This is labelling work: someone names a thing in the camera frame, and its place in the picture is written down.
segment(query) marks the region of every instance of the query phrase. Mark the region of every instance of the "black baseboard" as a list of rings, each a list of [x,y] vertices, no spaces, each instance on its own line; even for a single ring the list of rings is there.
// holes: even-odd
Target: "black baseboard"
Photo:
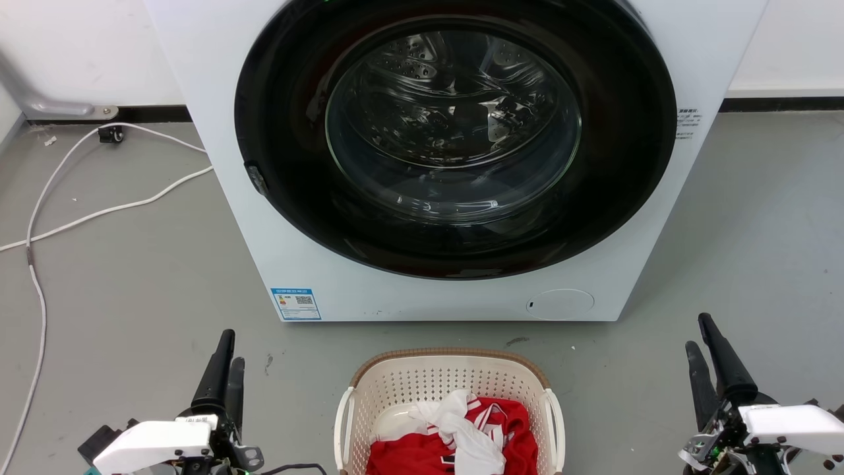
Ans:
[[[106,122],[170,123],[193,122],[187,106],[122,106],[111,120],[30,120],[31,125],[101,124]]]
[[[719,112],[844,111],[844,97],[748,97],[724,99]]]

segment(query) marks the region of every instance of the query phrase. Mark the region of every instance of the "brown basket rim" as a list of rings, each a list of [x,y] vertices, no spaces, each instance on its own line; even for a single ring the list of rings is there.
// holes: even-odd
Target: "brown basket rim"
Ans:
[[[440,347],[440,348],[417,348],[413,350],[396,350],[392,352],[384,352],[380,355],[376,355],[370,358],[366,363],[363,363],[360,368],[358,368],[357,372],[354,373],[352,377],[351,383],[349,385],[351,387],[358,387],[358,383],[360,379],[363,378],[363,375],[370,370],[376,364],[387,361],[390,359],[399,359],[399,358],[413,358],[413,357],[420,357],[420,356],[473,356],[473,357],[482,357],[482,358],[499,358],[512,361],[514,363],[519,363],[525,368],[529,369],[534,376],[539,379],[539,383],[542,385],[543,388],[548,389],[551,387],[551,384],[548,382],[548,378],[545,377],[545,374],[539,369],[533,361],[525,358],[522,355],[518,355],[511,352],[503,352],[500,350],[486,350],[483,348],[463,348],[463,347]]]

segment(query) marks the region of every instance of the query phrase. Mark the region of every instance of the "door glass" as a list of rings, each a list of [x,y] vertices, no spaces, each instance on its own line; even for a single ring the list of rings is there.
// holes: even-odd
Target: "door glass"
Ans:
[[[327,142],[394,215],[490,223],[553,187],[575,155],[574,93],[537,54],[478,31],[431,31],[367,53],[328,102]]]

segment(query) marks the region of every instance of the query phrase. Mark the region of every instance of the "clothes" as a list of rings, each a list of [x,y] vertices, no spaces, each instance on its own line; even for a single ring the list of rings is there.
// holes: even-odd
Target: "clothes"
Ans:
[[[417,402],[408,417],[378,434],[368,475],[537,474],[538,447],[518,401],[455,390],[440,402]]]

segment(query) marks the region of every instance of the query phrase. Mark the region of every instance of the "floor stain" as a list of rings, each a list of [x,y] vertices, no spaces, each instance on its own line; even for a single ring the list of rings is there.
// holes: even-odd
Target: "floor stain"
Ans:
[[[513,338],[504,345],[504,348],[507,348],[510,345],[515,345],[516,343],[521,343],[522,341],[530,341],[530,338],[527,338],[526,336],[519,336],[518,338]]]
[[[267,353],[267,364],[264,366],[264,374],[269,376],[269,365],[273,364],[273,355]]]

